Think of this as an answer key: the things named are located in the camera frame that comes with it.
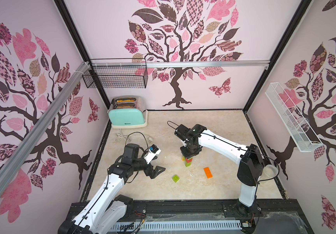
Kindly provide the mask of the orange lego brick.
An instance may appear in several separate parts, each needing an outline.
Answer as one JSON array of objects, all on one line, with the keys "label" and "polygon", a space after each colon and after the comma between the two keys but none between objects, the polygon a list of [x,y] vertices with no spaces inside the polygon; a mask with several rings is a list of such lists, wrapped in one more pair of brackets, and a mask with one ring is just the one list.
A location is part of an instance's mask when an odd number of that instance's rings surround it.
[{"label": "orange lego brick", "polygon": [[213,175],[212,175],[212,173],[211,173],[211,170],[210,170],[210,168],[209,167],[205,167],[204,168],[204,173],[205,173],[205,175],[206,175],[206,178],[213,178]]}]

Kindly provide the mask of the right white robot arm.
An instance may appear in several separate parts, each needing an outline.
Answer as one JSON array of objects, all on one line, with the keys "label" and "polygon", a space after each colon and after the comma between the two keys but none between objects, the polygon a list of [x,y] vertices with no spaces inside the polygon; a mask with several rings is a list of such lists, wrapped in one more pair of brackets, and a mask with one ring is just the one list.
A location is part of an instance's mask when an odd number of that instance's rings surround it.
[{"label": "right white robot arm", "polygon": [[258,146],[242,145],[221,137],[206,127],[197,124],[193,128],[179,125],[174,134],[181,140],[182,156],[191,159],[204,147],[227,157],[238,166],[237,178],[240,181],[240,194],[235,210],[241,217],[249,217],[258,210],[256,193],[260,182],[274,180],[280,173],[278,163],[266,164],[267,156],[261,154]]}]

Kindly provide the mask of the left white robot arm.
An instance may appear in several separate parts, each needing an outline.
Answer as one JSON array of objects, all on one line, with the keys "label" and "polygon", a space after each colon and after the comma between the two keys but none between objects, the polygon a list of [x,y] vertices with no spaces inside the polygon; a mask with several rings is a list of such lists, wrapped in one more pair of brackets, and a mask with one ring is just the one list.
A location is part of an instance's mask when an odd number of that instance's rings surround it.
[{"label": "left white robot arm", "polygon": [[151,164],[161,153],[156,145],[143,150],[139,157],[141,149],[138,144],[125,145],[123,154],[107,170],[107,177],[99,190],[74,218],[61,224],[59,234],[106,234],[117,221],[132,213],[133,199],[117,195],[128,179],[139,171],[151,179],[165,171],[164,167]]}]

